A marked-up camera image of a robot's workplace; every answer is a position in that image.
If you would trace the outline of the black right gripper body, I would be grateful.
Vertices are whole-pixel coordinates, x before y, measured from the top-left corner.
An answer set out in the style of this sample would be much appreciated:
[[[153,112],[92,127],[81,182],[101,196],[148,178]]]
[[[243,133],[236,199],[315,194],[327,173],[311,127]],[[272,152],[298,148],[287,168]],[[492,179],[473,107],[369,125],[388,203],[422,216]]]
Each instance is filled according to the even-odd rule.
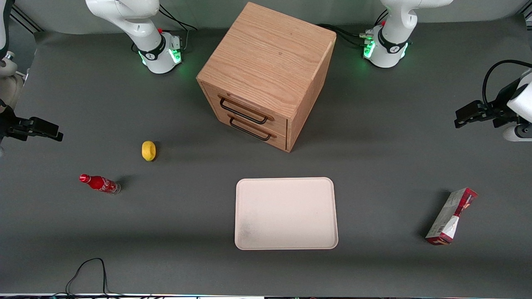
[[[17,117],[9,105],[1,105],[0,111],[0,142],[8,137],[27,141],[31,135],[29,119]]]

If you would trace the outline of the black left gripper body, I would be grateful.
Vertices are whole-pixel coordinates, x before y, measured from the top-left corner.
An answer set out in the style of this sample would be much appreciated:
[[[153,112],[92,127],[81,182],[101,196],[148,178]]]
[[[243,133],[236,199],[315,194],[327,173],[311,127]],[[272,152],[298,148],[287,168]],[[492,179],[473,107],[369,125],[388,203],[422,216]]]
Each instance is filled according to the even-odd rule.
[[[497,97],[492,102],[488,103],[492,110],[494,127],[502,127],[503,125],[511,123],[517,125],[521,124],[520,117],[507,105],[516,92],[519,83],[520,79],[516,79],[509,83],[498,92]]]

